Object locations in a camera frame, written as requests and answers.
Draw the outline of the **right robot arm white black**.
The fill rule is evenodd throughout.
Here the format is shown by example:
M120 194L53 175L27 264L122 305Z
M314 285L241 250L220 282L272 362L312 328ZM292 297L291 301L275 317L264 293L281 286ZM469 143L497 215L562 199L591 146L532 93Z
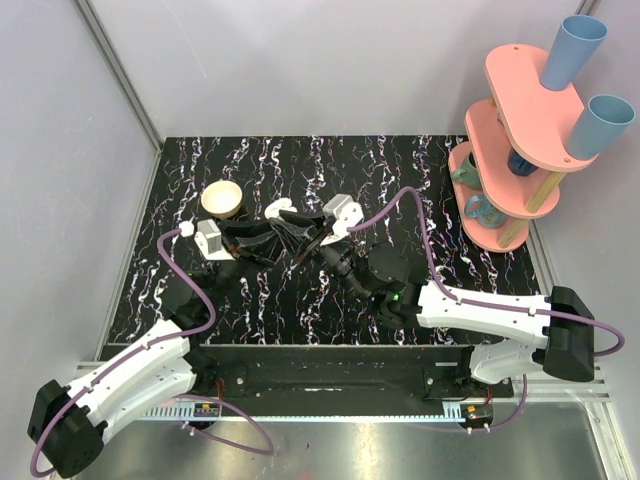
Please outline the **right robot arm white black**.
M319 214L273 204L266 217L296 260L325 268L371 307L378 322L393 329L455 328L501 337L462 355L453 375L463 395L476 396L489 384L537 371L571 382L594 378L592 327L562 316L586 309L570 289L557 287L550 299L501 295L495 307L486 292L415 282L411 263L389 244L376 245L364 256L353 252L347 238L363 212L352 199Z

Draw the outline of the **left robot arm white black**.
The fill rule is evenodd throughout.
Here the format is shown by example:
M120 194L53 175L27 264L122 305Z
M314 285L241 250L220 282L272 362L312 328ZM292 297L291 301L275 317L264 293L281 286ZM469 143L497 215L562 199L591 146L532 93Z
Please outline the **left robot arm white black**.
M247 270L267 269L281 255L271 223L183 222L160 236L157 249L183 281L185 299L106 363L37 391L27 428L35 443L33 477L79 474L125 426L166 400L195 399L193 415L205 420L222 410L224 395L242 394L247 367L214 360L203 344L216 324L216 304Z

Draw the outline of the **white earbud case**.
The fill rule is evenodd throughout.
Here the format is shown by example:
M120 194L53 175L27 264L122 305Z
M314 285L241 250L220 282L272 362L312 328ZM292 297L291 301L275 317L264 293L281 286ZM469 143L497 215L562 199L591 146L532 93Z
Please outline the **white earbud case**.
M290 198L280 198L265 208L264 216L266 219L279 218L281 211L296 212L297 208L293 205Z

